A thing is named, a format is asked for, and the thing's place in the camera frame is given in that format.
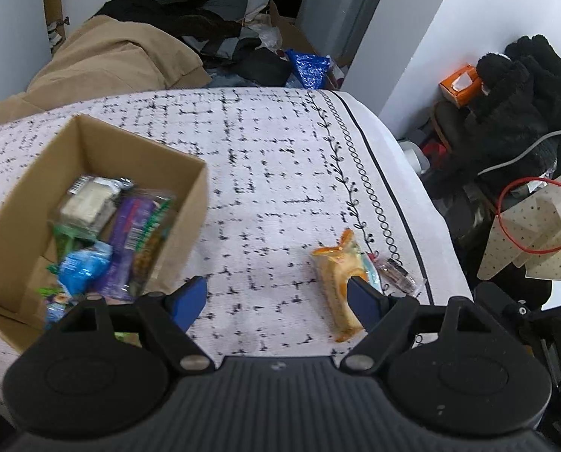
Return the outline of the purple snack packet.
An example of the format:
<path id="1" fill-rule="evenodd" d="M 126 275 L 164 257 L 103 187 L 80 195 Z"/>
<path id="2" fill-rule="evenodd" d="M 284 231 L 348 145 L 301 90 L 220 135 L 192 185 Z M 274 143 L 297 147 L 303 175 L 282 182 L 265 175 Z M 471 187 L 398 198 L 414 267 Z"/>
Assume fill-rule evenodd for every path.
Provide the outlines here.
<path id="1" fill-rule="evenodd" d="M 108 244 L 111 264 L 94 289 L 114 302 L 130 302 L 144 290 L 159 250 L 175 219 L 170 192 L 132 189 L 122 198 Z"/>

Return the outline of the blue snack packet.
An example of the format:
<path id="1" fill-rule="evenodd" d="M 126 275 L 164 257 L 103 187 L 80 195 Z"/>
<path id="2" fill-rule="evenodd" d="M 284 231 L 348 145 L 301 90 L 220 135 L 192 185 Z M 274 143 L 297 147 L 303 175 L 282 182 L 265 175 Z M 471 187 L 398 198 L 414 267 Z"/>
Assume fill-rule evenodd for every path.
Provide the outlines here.
<path id="1" fill-rule="evenodd" d="M 59 265 L 58 282 L 71 297 L 85 294 L 109 268 L 111 245 L 97 241 L 92 246 L 70 252 Z"/>
<path id="2" fill-rule="evenodd" d="M 78 297 L 70 296 L 60 287 L 40 288 L 37 292 L 45 303 L 44 324 L 47 330 L 79 303 Z"/>

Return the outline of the green candy packet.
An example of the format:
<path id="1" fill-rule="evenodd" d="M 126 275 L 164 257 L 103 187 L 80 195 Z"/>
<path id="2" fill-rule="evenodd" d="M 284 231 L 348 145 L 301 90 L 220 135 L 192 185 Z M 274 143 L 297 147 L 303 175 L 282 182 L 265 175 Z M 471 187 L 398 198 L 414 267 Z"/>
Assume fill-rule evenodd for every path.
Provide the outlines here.
<path id="1" fill-rule="evenodd" d="M 98 240 L 98 236 L 94 233 L 65 223 L 55 223 L 52 226 L 52 234 L 57 262 L 48 265 L 47 270 L 53 275 L 59 273 L 59 266 L 68 254 L 91 247 Z"/>

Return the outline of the orange bread snack packet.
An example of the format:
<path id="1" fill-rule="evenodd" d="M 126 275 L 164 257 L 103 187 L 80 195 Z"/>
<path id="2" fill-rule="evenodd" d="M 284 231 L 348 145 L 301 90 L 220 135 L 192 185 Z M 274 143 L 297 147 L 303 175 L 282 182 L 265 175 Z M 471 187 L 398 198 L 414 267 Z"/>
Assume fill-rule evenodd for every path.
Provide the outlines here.
<path id="1" fill-rule="evenodd" d="M 335 324 L 335 341 L 346 342 L 363 330 L 348 304 L 348 282 L 352 276 L 359 276 L 381 292 L 378 270 L 370 257 L 360 249 L 351 229 L 342 232 L 336 246 L 317 248 L 311 256 Z"/>

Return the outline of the green snack packet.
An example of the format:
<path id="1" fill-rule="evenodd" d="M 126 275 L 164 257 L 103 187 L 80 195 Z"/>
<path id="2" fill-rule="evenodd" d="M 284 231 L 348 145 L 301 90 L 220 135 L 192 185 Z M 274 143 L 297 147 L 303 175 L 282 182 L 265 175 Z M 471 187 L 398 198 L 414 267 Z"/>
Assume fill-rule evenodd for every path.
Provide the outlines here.
<path id="1" fill-rule="evenodd" d="M 122 331 L 116 331 L 115 338 L 122 343 L 141 347 L 139 335 L 137 333 L 123 333 Z"/>

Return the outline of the white patterned bed cloth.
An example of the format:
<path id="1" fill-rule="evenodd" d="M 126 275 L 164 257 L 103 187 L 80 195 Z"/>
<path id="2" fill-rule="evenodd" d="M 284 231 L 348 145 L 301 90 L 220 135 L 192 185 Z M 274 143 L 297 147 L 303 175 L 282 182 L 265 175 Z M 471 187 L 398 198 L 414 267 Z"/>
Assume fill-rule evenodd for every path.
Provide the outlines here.
<path id="1" fill-rule="evenodd" d="M 190 335 L 226 355 L 341 357 L 312 251 L 344 230 L 423 283 L 423 303 L 469 289 L 447 226 L 392 133 L 345 93 L 145 92 L 78 102 L 0 127 L 0 204 L 74 115 L 206 161 L 209 208 L 183 275 L 209 298 Z"/>

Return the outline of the brown cardboard box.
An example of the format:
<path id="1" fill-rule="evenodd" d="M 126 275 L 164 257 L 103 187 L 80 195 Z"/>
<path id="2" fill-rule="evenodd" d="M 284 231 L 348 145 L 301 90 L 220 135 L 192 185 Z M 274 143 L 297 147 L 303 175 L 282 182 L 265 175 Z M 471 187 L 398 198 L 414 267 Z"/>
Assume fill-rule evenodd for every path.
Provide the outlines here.
<path id="1" fill-rule="evenodd" d="M 26 350 L 87 293 L 173 292 L 207 208 L 203 160 L 70 119 L 0 206 L 0 338 Z"/>

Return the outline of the orange tissue box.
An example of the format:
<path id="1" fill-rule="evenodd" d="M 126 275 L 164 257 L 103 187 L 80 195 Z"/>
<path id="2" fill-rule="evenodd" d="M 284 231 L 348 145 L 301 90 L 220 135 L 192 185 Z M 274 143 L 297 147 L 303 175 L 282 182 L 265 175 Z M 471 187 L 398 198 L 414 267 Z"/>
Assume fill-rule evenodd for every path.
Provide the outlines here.
<path id="1" fill-rule="evenodd" d="M 483 82 L 477 69 L 467 64 L 443 79 L 439 83 L 439 89 L 446 100 L 456 107 L 462 107 L 483 93 Z"/>

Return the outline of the black fuzzy garment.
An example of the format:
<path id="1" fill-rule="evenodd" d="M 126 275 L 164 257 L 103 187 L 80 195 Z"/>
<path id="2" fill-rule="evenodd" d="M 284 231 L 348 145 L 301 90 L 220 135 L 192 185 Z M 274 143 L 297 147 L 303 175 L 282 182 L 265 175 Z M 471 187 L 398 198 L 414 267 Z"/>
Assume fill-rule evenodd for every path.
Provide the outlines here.
<path id="1" fill-rule="evenodd" d="M 423 177 L 431 197 L 479 182 L 499 192 L 521 177 L 561 175 L 561 57 L 542 35 L 477 62 L 485 90 L 467 105 L 440 102 L 434 124 L 448 154 Z"/>

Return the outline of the shiny blue bag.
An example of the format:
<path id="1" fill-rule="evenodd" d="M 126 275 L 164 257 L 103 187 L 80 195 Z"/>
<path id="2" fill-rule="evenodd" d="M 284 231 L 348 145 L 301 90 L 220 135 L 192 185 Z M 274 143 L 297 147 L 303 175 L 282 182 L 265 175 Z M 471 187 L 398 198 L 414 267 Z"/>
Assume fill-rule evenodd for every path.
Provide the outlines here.
<path id="1" fill-rule="evenodd" d="M 332 64 L 328 56 L 298 52 L 293 49 L 287 49 L 286 56 L 293 66 L 293 73 L 305 89 L 318 90 L 323 87 Z"/>

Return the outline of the pile of dark clothes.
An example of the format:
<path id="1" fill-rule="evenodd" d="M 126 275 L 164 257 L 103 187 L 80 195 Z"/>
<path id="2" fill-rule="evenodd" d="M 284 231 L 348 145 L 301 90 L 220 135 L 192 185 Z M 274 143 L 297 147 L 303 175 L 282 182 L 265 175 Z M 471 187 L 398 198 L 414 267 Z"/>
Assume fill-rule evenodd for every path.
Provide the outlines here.
<path id="1" fill-rule="evenodd" d="M 226 20 L 205 5 L 209 0 L 111 0 L 99 15 L 147 23 L 187 44 L 204 68 L 227 72 L 262 87 L 283 87 L 292 66 L 264 43 L 264 33 Z"/>

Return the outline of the tan blanket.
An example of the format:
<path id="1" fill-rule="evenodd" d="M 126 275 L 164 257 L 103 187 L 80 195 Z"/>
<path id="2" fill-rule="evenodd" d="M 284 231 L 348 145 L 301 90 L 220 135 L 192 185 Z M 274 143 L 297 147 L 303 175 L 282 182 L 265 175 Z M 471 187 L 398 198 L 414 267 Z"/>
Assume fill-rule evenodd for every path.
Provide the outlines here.
<path id="1" fill-rule="evenodd" d="M 147 23 L 91 17 L 27 89 L 0 101 L 0 125 L 72 103 L 211 82 L 200 56 Z"/>

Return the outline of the white mini fridge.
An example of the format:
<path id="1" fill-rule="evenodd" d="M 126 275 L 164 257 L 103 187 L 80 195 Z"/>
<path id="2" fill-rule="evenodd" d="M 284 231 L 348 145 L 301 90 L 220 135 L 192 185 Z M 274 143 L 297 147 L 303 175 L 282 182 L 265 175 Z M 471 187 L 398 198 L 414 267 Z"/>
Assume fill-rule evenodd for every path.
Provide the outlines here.
<path id="1" fill-rule="evenodd" d="M 296 26 L 313 48 L 352 60 L 379 0 L 302 0 Z"/>

